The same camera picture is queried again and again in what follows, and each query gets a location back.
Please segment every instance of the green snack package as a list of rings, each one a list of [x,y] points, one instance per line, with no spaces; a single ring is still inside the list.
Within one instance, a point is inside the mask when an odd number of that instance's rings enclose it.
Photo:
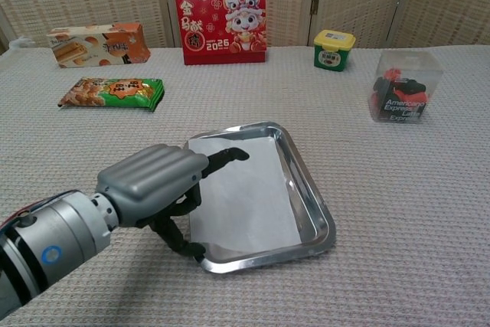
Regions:
[[[58,106],[148,107],[155,111],[164,93],[162,80],[84,77],[64,95]]]

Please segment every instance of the robotic arm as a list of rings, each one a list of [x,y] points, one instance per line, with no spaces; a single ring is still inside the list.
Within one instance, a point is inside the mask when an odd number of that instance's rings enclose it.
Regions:
[[[16,212],[0,227],[0,320],[108,247],[117,227],[148,225],[175,252],[202,257],[171,216],[201,204],[201,179],[248,158],[155,145],[102,170],[92,196],[67,191]]]

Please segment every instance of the gray fabric tablecloth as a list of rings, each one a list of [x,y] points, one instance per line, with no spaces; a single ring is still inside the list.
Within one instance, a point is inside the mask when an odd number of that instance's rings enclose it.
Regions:
[[[0,58],[0,217],[79,188],[158,142],[275,121],[293,137],[337,225],[319,257],[214,275],[149,229],[112,246],[0,325],[490,325],[490,47],[430,49],[445,69],[417,125],[374,123],[368,92],[380,50],[342,73],[310,47],[265,64],[186,67],[180,49],[146,64],[60,69],[48,49]],[[147,110],[70,108],[80,77],[157,77]],[[178,224],[188,234],[188,222]]]

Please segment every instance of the tray rim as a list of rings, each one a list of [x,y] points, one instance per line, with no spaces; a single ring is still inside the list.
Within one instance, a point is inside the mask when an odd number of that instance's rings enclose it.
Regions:
[[[185,142],[184,147],[188,148],[188,143],[192,139],[201,139],[204,137],[213,137],[219,136],[224,133],[233,133],[233,132],[243,132],[245,130],[251,129],[266,129],[266,128],[274,128],[279,130],[287,141],[288,147],[292,153],[292,157],[296,162],[296,166],[298,167],[300,174],[305,179],[305,184],[308,185],[309,190],[311,191],[313,198],[315,199],[316,204],[318,205],[318,209],[321,211],[323,218],[325,219],[325,223],[328,226],[328,232],[323,237],[319,237],[314,239],[309,243],[301,243],[299,245],[294,245],[291,247],[279,248],[277,250],[268,250],[261,253],[255,253],[253,257],[249,258],[238,258],[227,260],[225,262],[220,260],[213,260],[206,257],[196,258],[196,261],[199,262],[201,267],[209,271],[211,273],[229,273],[238,270],[244,270],[246,268],[255,268],[261,266],[267,266],[274,263],[286,262],[289,260],[296,260],[299,258],[310,257],[320,253],[324,253],[328,249],[331,249],[335,243],[336,238],[336,226],[330,211],[327,208],[327,205],[320,194],[318,188],[316,187],[315,182],[313,181],[312,176],[310,175],[308,169],[304,161],[302,160],[301,155],[299,154],[299,150],[297,149],[295,143],[292,140],[291,135],[283,126],[278,123],[272,121],[262,121],[258,123],[245,124],[241,126],[232,126],[226,129],[217,129],[211,132],[205,132],[197,134],[196,136],[192,136]],[[191,232],[191,218],[189,217],[189,231]]]

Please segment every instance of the snack box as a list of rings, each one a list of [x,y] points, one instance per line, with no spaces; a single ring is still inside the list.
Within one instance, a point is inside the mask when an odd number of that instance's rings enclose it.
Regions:
[[[150,57],[138,22],[53,28],[47,38],[62,68],[145,63]]]
[[[313,40],[315,44],[315,67],[343,71],[349,52],[355,43],[353,34],[323,30]]]

